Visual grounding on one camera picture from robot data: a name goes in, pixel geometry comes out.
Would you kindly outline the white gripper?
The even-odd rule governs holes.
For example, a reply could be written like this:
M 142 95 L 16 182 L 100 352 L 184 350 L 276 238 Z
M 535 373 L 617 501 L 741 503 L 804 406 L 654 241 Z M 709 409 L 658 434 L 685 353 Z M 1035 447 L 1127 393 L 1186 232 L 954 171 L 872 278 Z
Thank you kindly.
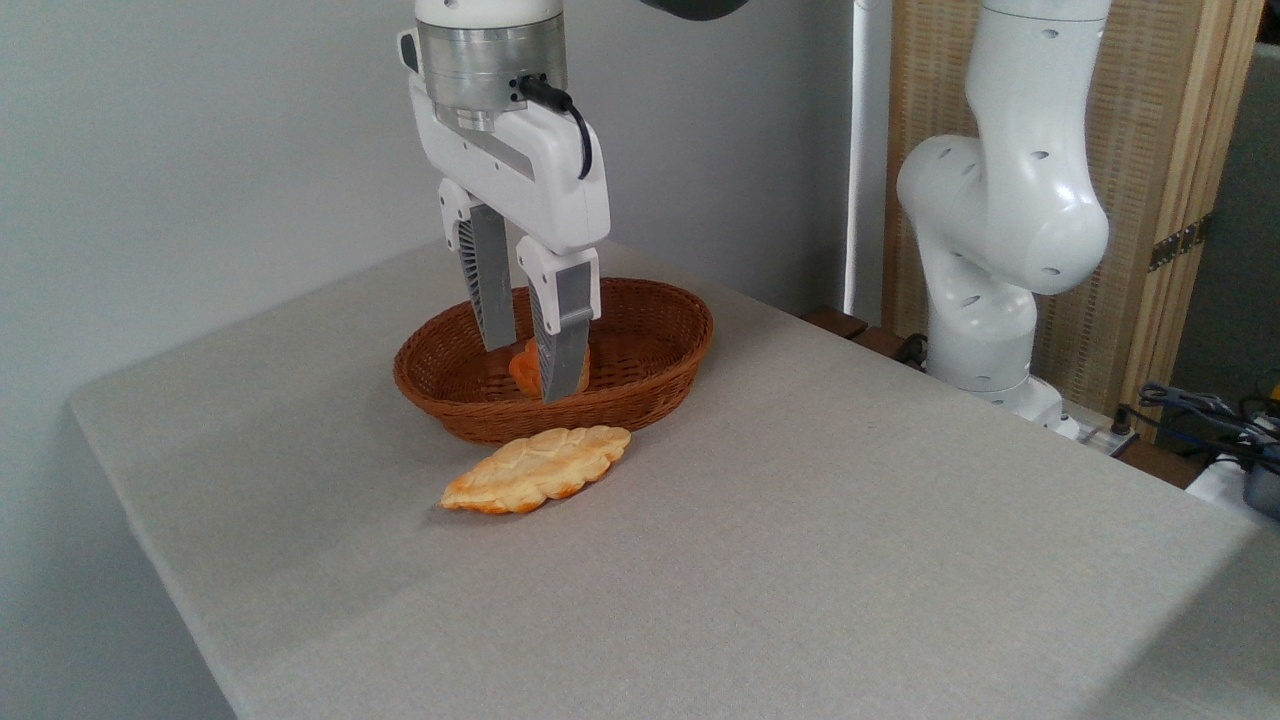
M 611 232 L 594 128 L 591 168 L 581 176 L 581 133 L 570 117 L 534 104 L 477 132 L 440 120 L 424 86 L 411 86 L 410 97 L 422 149 L 444 178 L 436 197 L 445 243 L 460 259 L 485 350 L 517 340 L 507 218 L 527 234 L 516 254 L 527 277 L 541 398 L 576 393 L 590 324 L 602 315 L 599 256 L 590 247 Z

